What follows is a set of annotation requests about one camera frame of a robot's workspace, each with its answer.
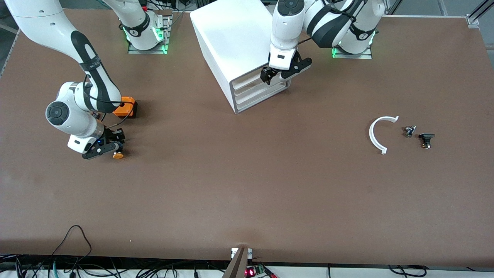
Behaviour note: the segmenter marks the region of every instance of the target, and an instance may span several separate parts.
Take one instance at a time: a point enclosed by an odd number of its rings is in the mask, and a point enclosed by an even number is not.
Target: white curved handle
[[[388,148],[386,148],[385,146],[381,145],[377,139],[375,138],[374,136],[374,126],[377,122],[379,121],[390,121],[392,123],[395,123],[396,121],[398,121],[398,116],[396,116],[396,118],[393,118],[393,117],[390,117],[390,116],[384,116],[384,117],[380,117],[380,118],[377,118],[371,125],[370,125],[370,128],[369,128],[369,137],[370,137],[370,140],[372,142],[372,144],[374,144],[374,146],[378,149],[381,150],[381,154],[386,154],[386,151],[388,150]]]

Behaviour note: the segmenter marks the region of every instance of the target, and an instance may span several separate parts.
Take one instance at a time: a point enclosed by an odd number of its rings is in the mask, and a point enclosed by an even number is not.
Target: brown table
[[[98,256],[246,243],[263,261],[494,267],[494,75],[465,19],[383,18],[373,60],[304,43],[312,68],[234,115],[188,14],[168,55],[130,55],[112,11],[66,13],[139,117],[125,159],[82,159],[44,111],[83,72],[21,35],[0,80],[1,253],[50,254],[79,224]],[[400,119],[376,126],[381,155],[368,129],[385,115]],[[79,232],[60,251],[85,252]]]

